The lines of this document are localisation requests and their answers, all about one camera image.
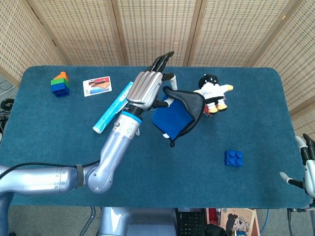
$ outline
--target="wicker screen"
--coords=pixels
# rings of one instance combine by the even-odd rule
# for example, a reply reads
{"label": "wicker screen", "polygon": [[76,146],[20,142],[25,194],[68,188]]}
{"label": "wicker screen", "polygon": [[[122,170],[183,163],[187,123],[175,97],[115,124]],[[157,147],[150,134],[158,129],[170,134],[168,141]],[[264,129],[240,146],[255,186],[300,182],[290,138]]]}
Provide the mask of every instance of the wicker screen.
{"label": "wicker screen", "polygon": [[0,1],[0,73],[17,86],[33,65],[61,65],[64,58],[20,0]]}
{"label": "wicker screen", "polygon": [[296,135],[306,133],[315,140],[315,108],[293,121],[293,127]]}
{"label": "wicker screen", "polygon": [[314,0],[303,1],[256,66],[280,73],[290,110],[315,96]]}
{"label": "wicker screen", "polygon": [[73,65],[121,65],[106,0],[29,0]]}
{"label": "wicker screen", "polygon": [[207,1],[189,65],[244,66],[287,2]]}
{"label": "wicker screen", "polygon": [[151,64],[175,51],[168,65],[182,66],[195,8],[193,0],[118,0],[130,65]]}

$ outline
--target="light blue tube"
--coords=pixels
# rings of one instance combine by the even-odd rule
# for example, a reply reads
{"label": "light blue tube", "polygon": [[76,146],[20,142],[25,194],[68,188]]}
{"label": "light blue tube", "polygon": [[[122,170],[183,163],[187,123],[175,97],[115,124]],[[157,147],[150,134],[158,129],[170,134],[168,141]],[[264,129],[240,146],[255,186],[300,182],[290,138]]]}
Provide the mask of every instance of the light blue tube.
{"label": "light blue tube", "polygon": [[129,82],[129,84],[125,87],[125,89],[119,94],[119,96],[115,99],[115,101],[110,105],[107,111],[102,115],[102,117],[98,120],[98,122],[94,125],[93,130],[101,134],[109,122],[114,118],[114,116],[120,112],[125,105],[127,104],[127,95],[133,85],[133,82]]}

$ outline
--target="playing card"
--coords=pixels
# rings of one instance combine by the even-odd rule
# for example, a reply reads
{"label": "playing card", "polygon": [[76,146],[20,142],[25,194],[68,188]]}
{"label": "playing card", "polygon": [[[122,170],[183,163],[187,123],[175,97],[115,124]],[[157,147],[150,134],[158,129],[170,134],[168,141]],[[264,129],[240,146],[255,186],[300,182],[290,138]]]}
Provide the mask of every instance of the playing card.
{"label": "playing card", "polygon": [[112,84],[110,83],[110,77],[100,77],[83,81],[84,96],[92,96],[103,92],[110,92],[112,90]]}

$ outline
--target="blue lego block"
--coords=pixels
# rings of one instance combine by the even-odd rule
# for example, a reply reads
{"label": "blue lego block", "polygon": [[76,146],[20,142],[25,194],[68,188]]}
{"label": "blue lego block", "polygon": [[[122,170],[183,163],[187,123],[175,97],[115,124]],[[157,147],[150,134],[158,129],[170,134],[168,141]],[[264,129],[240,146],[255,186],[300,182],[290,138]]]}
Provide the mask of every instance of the blue lego block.
{"label": "blue lego block", "polygon": [[70,90],[65,83],[50,85],[50,88],[51,92],[53,92],[56,97],[63,97],[70,94]]}
{"label": "blue lego block", "polygon": [[241,151],[226,150],[224,153],[224,164],[226,166],[242,166],[243,153]]}

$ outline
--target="plush doll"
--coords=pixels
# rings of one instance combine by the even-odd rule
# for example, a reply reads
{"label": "plush doll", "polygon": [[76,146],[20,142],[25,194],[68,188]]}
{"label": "plush doll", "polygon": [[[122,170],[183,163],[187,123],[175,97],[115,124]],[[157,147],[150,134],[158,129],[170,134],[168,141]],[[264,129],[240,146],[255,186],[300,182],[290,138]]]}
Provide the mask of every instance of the plush doll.
{"label": "plush doll", "polygon": [[197,92],[204,96],[209,113],[215,114],[218,111],[223,112],[227,109],[224,102],[224,93],[233,90],[232,85],[219,85],[217,76],[205,74],[198,83],[199,90]]}

